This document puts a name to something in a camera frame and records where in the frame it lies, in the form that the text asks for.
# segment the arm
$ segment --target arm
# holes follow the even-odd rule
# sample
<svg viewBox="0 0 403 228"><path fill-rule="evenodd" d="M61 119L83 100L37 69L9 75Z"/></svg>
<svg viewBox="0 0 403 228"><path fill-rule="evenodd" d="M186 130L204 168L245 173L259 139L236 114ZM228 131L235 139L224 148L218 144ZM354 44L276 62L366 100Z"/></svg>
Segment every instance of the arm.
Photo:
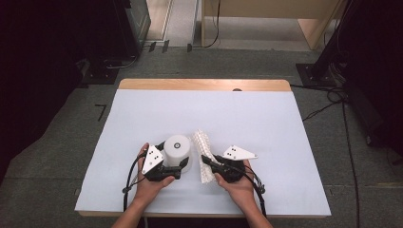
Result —
<svg viewBox="0 0 403 228"><path fill-rule="evenodd" d="M244 161L243 163L251 167L249 161ZM251 179L254 178L250 173L247 175ZM219 186L228 192L231 199L246 216L251 228L273 228L269 220L267 220L256 205L254 189L252 183L247 178L242 177L238 182L228 183L220 174L216 173L215 176Z"/></svg>
<svg viewBox="0 0 403 228"><path fill-rule="evenodd" d="M143 153L146 148L148 148L148 143L142 147L139 155ZM144 158L139 159L138 164L143 164L143 160ZM175 179L174 177L167 177L160 182L148 181L147 179L143 180L144 175L141 172L141 167L140 165L137 166L139 170L138 180L142 181L137 184L137 192L131 204L118 218L115 224L113 224L112 227L114 228L136 227L148 204L157 197L161 189L168 186Z"/></svg>

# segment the person's left hand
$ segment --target person's left hand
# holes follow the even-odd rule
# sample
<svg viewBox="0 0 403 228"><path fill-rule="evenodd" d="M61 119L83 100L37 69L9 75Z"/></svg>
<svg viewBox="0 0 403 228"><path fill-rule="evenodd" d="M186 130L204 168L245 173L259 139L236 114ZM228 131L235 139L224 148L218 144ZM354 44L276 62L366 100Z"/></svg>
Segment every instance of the person's left hand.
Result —
<svg viewBox="0 0 403 228"><path fill-rule="evenodd" d="M148 143L143 145L142 149L139 152L139 155L141 155L146 149L148 149L148 146L149 146ZM175 180L175 178L172 176L169 176L159 182L149 181L142 174L143 162L144 162L144 158L140 158L137 163L138 171L139 171L137 180L138 181L142 180L142 181L137 183L137 192L134 196L133 201L136 201L136 203L141 203L144 206L147 206L149 203L152 202L152 200L154 200L157 197L157 195L161 191L161 189L168 186L172 181Z"/></svg>

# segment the wrist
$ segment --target wrist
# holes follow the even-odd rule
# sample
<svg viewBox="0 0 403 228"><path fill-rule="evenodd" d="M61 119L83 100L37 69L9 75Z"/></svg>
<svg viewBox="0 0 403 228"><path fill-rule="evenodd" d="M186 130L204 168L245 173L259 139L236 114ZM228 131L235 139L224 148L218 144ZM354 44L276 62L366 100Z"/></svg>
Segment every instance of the wrist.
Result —
<svg viewBox="0 0 403 228"><path fill-rule="evenodd" d="M138 211L143 212L148 206L149 202L141 198L134 198L129 207L135 208Z"/></svg>

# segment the gray carpet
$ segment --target gray carpet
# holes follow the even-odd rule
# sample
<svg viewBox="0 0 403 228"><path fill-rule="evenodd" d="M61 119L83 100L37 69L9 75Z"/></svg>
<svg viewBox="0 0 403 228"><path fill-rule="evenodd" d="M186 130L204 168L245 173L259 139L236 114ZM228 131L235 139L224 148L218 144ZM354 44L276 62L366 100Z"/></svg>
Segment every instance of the gray carpet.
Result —
<svg viewBox="0 0 403 228"><path fill-rule="evenodd" d="M0 187L0 227L110 227L116 218L83 218L74 212L76 190L86 173L123 78L285 79L300 85L295 63L319 53L171 47L144 51L121 69L115 85L77 88L46 134L10 164ZM327 105L326 93L293 88L301 117ZM106 112L100 118L102 107ZM361 227L403 227L403 167L392 150L365 143L352 108L346 114L359 189ZM275 227L355 227L355 185L341 104L304 122L331 207L328 218L272 218ZM398 185L380 183L398 183Z"/></svg>

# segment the power cord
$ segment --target power cord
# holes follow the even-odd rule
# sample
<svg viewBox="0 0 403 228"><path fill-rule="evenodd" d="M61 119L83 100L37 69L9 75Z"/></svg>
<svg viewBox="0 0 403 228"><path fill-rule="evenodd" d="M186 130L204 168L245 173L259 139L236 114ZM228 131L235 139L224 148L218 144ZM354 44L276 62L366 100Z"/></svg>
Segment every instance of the power cord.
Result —
<svg viewBox="0 0 403 228"><path fill-rule="evenodd" d="M130 184L131 174L133 173L134 166L136 166L136 163L139 161L139 159L145 157L146 154L147 154L147 150L145 150L141 155L139 155L136 158L136 160L134 160L134 162L131 164L130 171L129 171L128 177L127 177L126 187L122 190L122 192L125 194L124 195L124 211L127 209L128 192L131 190L131 188L133 187L134 184L137 184L140 181L144 180L144 178L142 178L141 180L135 181L137 178L137 176L136 176L136 178L134 178L133 182Z"/></svg>
<svg viewBox="0 0 403 228"><path fill-rule="evenodd" d="M261 213L266 217L266 207L264 205L264 198L261 194L263 194L265 192L264 190L264 184L262 185L260 182L260 179L257 178L258 184L256 184L248 175L246 172L243 172L242 170L238 169L237 167L234 167L232 165L228 165L228 164L223 164L223 166L230 168L232 170L235 170L237 172L239 172L240 174L242 174L245 178L247 178L253 185L253 188L255 189L255 192L258 195L259 198L259 203L260 203L260 210ZM246 168L248 168L249 170L251 170L251 172L254 174L255 177L257 177L256 173L247 165L245 165Z"/></svg>
<svg viewBox="0 0 403 228"><path fill-rule="evenodd" d="M299 88L305 88L305 89L312 89L312 90L319 90L319 91L327 91L327 98L331 103L326 105L325 107L321 108L320 110L312 112L303 121L308 120L308 119L316 116L317 113L325 110L326 108L328 108L328 107L330 107L332 105L342 104L343 122L344 122L344 127L345 127L345 130L346 130L347 146L348 146L348 150L349 150L350 163L351 163L351 166L352 166L354 185L355 185L356 228L359 228L360 227L360 218L359 218L359 214L360 214L360 208L359 207L360 206L359 206L358 181L357 181L357 178L356 178L355 164L354 164L352 147L351 147L351 142L350 142L350 132L349 132L348 124L347 124L347 117L346 117L346 110L345 110L345 104L348 103L347 95L343 95L343 94L345 94L345 92L344 92L342 87L323 88L323 87L305 87L305 86L302 86L302 85L290 85L290 86L299 87ZM338 96L338 100L333 100L331 98L330 94L332 94L332 93L335 93Z"/></svg>
<svg viewBox="0 0 403 228"><path fill-rule="evenodd" d="M290 85L291 87L299 87L299 88L305 88L305 89L312 89L312 90L318 90L318 91L326 91L327 92L327 99L331 102L330 104L327 104L326 106L322 107L319 110L316 110L314 112L311 112L307 117L305 117L304 119L302 119L303 122L305 122L306 120L309 120L313 117L315 117L317 114L319 114L320 112L326 110L327 108L333 106L333 105L337 105L340 103L347 103L347 96L343 95L342 93L344 93L344 90L342 87L334 87L334 88L323 88L323 87L314 87L314 86L303 86L303 85ZM338 100L334 100L331 96L331 94L335 94L338 97Z"/></svg>
<svg viewBox="0 0 403 228"><path fill-rule="evenodd" d="M213 17L213 24L217 28L216 38L214 39L213 43L211 43L208 46L198 46L198 47L193 47L191 44L187 44L187 52L190 52L192 50L192 48L210 48L214 44L216 44L217 40L219 39L219 35L220 35L220 8L221 8L221 0L219 0L219 7L217 9L217 25L214 22L214 17Z"/></svg>
<svg viewBox="0 0 403 228"><path fill-rule="evenodd" d="M346 110L345 110L345 107L344 107L344 102L343 102L343 104L342 104L342 108L343 108L344 127L346 128L347 146L349 147L350 163L351 163L351 165L352 165L353 178L354 178L354 186L355 186L355 216L356 216L355 222L356 222L356 228L359 228L359 226L360 226L360 221L359 221L359 193L358 193L358 181L357 181L357 179L356 179L355 165L354 165L352 147L351 147L351 143L350 143L349 126L347 125L347 117L346 117Z"/></svg>

